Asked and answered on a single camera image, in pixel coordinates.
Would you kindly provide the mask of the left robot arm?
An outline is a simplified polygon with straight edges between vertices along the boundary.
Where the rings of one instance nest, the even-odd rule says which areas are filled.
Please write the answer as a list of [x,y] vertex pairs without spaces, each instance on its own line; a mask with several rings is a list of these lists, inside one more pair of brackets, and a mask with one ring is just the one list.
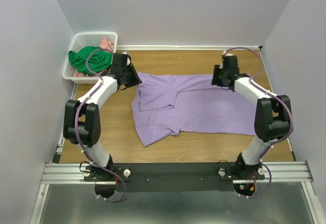
[[127,53],[114,53],[112,64],[104,75],[97,75],[97,83],[77,100],[68,100],[65,105],[63,136],[78,145],[82,153],[96,169],[100,180],[117,176],[113,160],[101,142],[100,109],[123,86],[124,89],[141,84],[141,80]]

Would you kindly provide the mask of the purple t shirt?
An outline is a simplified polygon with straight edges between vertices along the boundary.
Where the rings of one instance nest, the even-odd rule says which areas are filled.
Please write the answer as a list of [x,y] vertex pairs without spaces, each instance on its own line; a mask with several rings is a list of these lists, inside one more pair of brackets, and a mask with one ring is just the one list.
[[254,135],[256,106],[241,94],[211,84],[212,75],[138,73],[131,103],[136,132],[149,146],[179,132]]

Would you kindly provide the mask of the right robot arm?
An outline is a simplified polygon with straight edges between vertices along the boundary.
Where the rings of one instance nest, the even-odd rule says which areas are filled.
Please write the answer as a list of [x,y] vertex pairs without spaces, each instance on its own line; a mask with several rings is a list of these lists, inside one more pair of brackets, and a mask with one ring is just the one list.
[[232,173],[246,179],[261,167],[261,160],[271,147],[285,140],[293,131],[290,99],[276,95],[245,73],[240,73],[237,57],[222,55],[222,63],[214,66],[212,84],[229,88],[243,95],[256,106],[253,137],[249,146],[238,155]]

